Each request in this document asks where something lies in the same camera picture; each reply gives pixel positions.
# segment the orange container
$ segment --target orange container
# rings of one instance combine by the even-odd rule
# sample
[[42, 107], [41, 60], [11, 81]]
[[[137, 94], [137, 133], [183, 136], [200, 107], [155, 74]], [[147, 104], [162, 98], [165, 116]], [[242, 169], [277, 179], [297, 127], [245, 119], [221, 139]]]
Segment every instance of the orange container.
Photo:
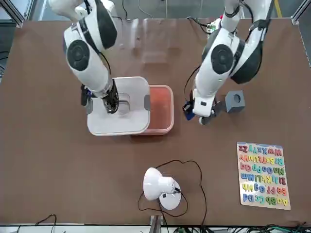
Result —
[[174, 125], [173, 91], [166, 85], [150, 85], [150, 124], [139, 135], [164, 135]]

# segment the gray block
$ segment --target gray block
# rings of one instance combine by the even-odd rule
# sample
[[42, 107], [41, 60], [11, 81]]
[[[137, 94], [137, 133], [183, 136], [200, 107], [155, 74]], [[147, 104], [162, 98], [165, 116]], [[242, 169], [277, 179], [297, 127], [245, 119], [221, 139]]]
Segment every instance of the gray block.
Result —
[[229, 91], [225, 97], [227, 113], [240, 112], [245, 107], [245, 100], [242, 91]]

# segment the white desk lamp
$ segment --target white desk lamp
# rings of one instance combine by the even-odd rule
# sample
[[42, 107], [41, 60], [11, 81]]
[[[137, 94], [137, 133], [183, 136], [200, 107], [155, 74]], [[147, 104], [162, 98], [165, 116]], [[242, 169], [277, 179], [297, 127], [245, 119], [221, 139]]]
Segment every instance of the white desk lamp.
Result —
[[181, 200], [180, 186], [172, 177], [164, 177], [161, 172], [151, 167], [144, 176], [143, 191], [147, 200], [160, 199], [167, 210], [175, 209]]

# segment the brown tabletop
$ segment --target brown tabletop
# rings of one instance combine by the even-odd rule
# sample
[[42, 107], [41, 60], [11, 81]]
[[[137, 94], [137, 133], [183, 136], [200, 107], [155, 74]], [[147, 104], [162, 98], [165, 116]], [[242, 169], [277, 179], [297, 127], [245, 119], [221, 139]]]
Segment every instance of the brown tabletop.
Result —
[[[207, 195], [207, 225], [295, 225], [311, 222], [311, 77], [300, 32], [290, 19], [272, 20], [261, 70], [246, 85], [227, 80], [219, 91], [243, 89], [246, 108], [222, 113], [210, 125], [186, 121], [185, 81], [201, 62], [206, 35], [186, 19], [118, 23], [107, 55], [113, 77], [143, 76], [174, 92], [175, 125], [167, 136], [99, 137], [88, 132], [80, 83], [62, 46], [69, 22], [25, 22], [17, 29], [0, 85], [0, 222], [148, 224], [138, 210], [144, 172], [172, 159], [198, 162]], [[239, 24], [246, 37], [248, 20]], [[291, 210], [242, 206], [236, 142], [282, 145]], [[195, 165], [161, 168], [174, 176], [188, 212], [168, 224], [199, 225], [204, 199]], [[157, 202], [141, 202], [157, 208]], [[183, 212], [184, 201], [173, 211]]]

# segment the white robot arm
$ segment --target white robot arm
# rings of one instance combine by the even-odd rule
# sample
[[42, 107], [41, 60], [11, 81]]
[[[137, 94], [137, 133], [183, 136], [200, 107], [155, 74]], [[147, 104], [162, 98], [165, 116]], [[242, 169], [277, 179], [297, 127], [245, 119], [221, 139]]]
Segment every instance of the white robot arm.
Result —
[[[234, 33], [239, 23], [240, 4], [249, 6], [253, 18], [246, 41]], [[220, 28], [207, 41], [190, 102], [184, 106], [185, 113], [190, 110], [196, 115], [210, 117], [215, 95], [228, 77], [242, 84], [257, 74], [272, 8], [273, 0], [225, 0]]]
[[82, 0], [49, 1], [57, 14], [76, 22], [64, 32], [64, 47], [67, 64], [82, 83], [81, 104], [86, 106], [91, 97], [98, 97], [108, 113], [115, 113], [119, 106], [117, 88], [100, 59], [117, 38], [110, 13], [100, 0], [88, 0], [91, 12], [87, 16], [76, 13]]

